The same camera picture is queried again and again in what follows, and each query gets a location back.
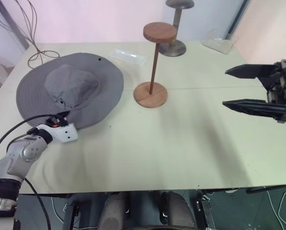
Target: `hat brim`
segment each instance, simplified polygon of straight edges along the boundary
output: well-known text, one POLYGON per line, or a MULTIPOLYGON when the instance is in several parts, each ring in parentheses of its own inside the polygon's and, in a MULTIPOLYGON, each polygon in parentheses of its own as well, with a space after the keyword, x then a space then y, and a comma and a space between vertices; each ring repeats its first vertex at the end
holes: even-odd
MULTIPOLYGON (((66 111, 55 105, 48 95, 44 83, 47 75, 63 64, 93 73, 100 82, 100 92, 86 107, 71 110, 67 116, 69 123, 77 129, 94 125, 104 119, 117 105, 123 92, 123 74, 113 63, 104 57, 76 53, 47 62, 26 74, 17 87, 16 103, 23 119, 35 115, 56 114, 66 111)), ((44 123, 47 118, 28 122, 32 126, 44 123)))

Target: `wire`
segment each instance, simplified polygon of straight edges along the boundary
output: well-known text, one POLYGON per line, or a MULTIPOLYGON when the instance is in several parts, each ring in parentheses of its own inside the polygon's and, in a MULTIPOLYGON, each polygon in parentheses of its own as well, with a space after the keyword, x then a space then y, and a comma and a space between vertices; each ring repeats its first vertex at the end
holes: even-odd
MULTIPOLYGON (((43 61, 42 55, 44 55, 46 57, 49 57, 49 58, 59 58, 60 54, 58 52, 56 52, 54 50, 43 50, 43 51, 41 51, 38 48, 38 46, 36 45, 35 35, 36 35, 36 27, 37 27, 37 13, 36 13, 36 10, 35 10, 33 4, 30 2, 30 0, 27 0, 27 2, 29 3, 30 9, 31 9, 31 14, 32 14, 32 20, 31 21, 29 20, 27 13, 24 11, 23 7, 18 2, 18 0, 14 0, 14 1, 17 3, 18 7, 20 8, 20 10, 22 12, 22 15, 23 15, 23 18, 24 18, 24 22, 25 22, 25 25, 26 25, 26 28, 27 28, 27 31, 28 31, 28 35, 16 22, 14 22, 14 23, 18 27, 20 32, 23 34, 24 38, 26 40, 28 40, 36 49, 36 53, 33 54, 28 59, 27 65, 30 68, 34 69, 34 67, 32 67, 30 65, 30 62, 37 60, 38 57, 40 57, 41 63, 43 64, 44 61, 43 61)), ((7 31, 14 33, 14 31, 10 28, 10 26, 5 24, 4 22, 2 22, 2 20, 0 20, 0 26, 2 28, 6 29, 7 31)))
POLYGON ((46 211, 46 208, 45 208, 45 206, 44 206, 44 203, 43 203, 41 197, 39 196, 39 194, 38 194, 37 191, 34 189, 33 185, 30 183, 30 181, 28 181, 27 178, 25 178, 24 181, 26 181, 26 183, 27 183, 27 184, 30 186, 30 188, 32 189, 33 193, 36 195, 36 197, 37 197, 37 199, 38 199, 38 201, 39 201, 39 203, 40 203, 40 205, 41 205, 41 207, 42 207, 42 209, 43 209, 43 212, 44 212, 44 214, 45 214, 45 218, 46 218, 48 230, 51 230, 49 215, 48 215, 48 213, 47 213, 47 211, 46 211))
POLYGON ((267 191, 267 194, 268 194, 269 201, 270 201, 270 205, 271 205, 271 207, 272 207, 272 210, 273 210, 273 212, 274 212, 274 215, 276 216, 276 218, 277 218, 279 224, 281 225, 282 230, 285 230, 285 229, 284 229, 284 226, 283 226, 283 224, 282 224, 282 222, 281 222, 281 220, 278 218, 278 216, 277 216, 277 214, 276 214, 276 212, 275 212, 275 209, 274 209, 274 207, 273 207, 273 204, 272 204, 272 201, 271 201, 271 197, 270 197, 269 191, 267 191))
POLYGON ((278 212, 277 212, 278 217, 281 219, 281 221, 283 221, 284 224, 286 224, 286 222, 285 222, 285 221, 283 220, 283 218, 279 215, 279 212, 280 212, 280 210, 281 210, 282 203, 283 203, 283 200, 284 200, 285 195, 286 195, 286 192, 284 192, 284 194, 283 194, 283 196, 282 196, 281 202, 280 202, 280 204, 279 204, 278 212))
POLYGON ((8 146, 7 146, 7 151, 9 150, 10 145, 11 145, 14 141, 18 140, 19 138, 23 138, 24 136, 27 136, 27 134, 26 134, 26 133, 25 133, 25 134, 22 134, 22 135, 20 135, 20 136, 18 136, 18 137, 15 137, 13 140, 11 140, 11 141, 9 142, 8 146))
POLYGON ((0 144, 3 142, 3 140, 11 133, 13 132, 15 129, 17 129, 19 126, 21 126, 22 124, 28 122, 28 121, 31 121, 33 119, 36 119, 36 118, 40 118, 40 117, 46 117, 46 116, 53 116, 57 119, 64 119, 62 116, 60 115, 53 115, 53 114, 44 114, 44 115, 37 115, 37 116, 33 116, 33 117, 30 117, 28 119, 25 119, 24 121, 18 123, 17 125, 15 125, 13 128, 11 128, 8 132, 6 132, 1 138, 0 138, 0 144))
MULTIPOLYGON (((53 198, 51 197, 51 204, 52 204, 52 209, 53 209, 53 212, 55 213, 55 215, 56 215, 56 217, 58 218, 58 220, 62 223, 62 224, 64 224, 64 220, 58 215, 58 213, 57 213, 57 211, 56 211, 56 208, 55 208, 55 205, 54 205, 54 203, 53 203, 53 198)), ((96 227, 82 227, 82 228, 77 228, 77 227, 73 227, 74 229, 77 229, 77 230, 84 230, 84 229, 93 229, 93 228, 97 228, 97 226, 96 227)))

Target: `white wall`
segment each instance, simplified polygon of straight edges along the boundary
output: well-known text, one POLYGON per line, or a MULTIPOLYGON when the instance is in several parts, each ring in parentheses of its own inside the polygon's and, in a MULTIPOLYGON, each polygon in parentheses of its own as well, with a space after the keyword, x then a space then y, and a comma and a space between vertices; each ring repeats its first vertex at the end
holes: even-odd
POLYGON ((12 38, 12 34, 0 27, 0 63, 7 67, 15 66, 23 53, 24 48, 17 38, 12 38))
MULTIPOLYGON (((26 0, 19 2, 27 8, 26 0)), ((37 42, 145 41, 150 22, 173 23, 174 9, 165 0, 31 0, 38 14, 37 42)), ((179 39, 203 38, 212 28, 228 30, 242 0, 194 0, 184 10, 179 39)), ((24 21, 14 1, 4 0, 16 22, 24 21)))
POLYGON ((286 58, 286 0, 252 0, 235 35, 236 47, 249 63, 286 58))

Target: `gray bucket hat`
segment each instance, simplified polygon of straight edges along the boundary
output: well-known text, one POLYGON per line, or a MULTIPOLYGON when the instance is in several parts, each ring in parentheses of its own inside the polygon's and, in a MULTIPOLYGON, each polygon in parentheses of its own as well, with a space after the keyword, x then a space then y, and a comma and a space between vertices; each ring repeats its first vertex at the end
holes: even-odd
MULTIPOLYGON (((96 124, 117 105, 123 92, 122 72, 107 59, 76 53, 30 71, 18 85, 16 102, 23 119, 70 111, 77 129, 96 124)), ((46 118, 28 122, 32 126, 46 118)))

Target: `white table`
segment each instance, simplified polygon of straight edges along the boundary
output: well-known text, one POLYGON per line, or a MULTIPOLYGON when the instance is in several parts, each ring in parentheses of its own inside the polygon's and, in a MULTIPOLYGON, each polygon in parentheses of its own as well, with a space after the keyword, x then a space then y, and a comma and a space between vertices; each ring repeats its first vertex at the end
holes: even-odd
MULTIPOLYGON (((266 99, 258 80, 225 75, 243 64, 236 50, 224 55, 186 42, 180 57, 159 55, 155 80, 168 90, 156 109, 139 106, 133 89, 151 76, 154 44, 47 44, 61 55, 89 52, 108 58, 114 49, 147 55, 143 66, 108 58, 125 79, 121 100, 100 123, 80 130, 79 139, 51 143, 28 179, 39 193, 155 189, 228 188, 286 184, 286 123, 237 113, 222 105, 236 99, 266 99)), ((0 137, 22 121, 16 88, 29 71, 29 48, 0 90, 0 137)), ((29 128, 16 131, 0 148, 29 128)), ((32 193, 23 184, 21 193, 32 193)))

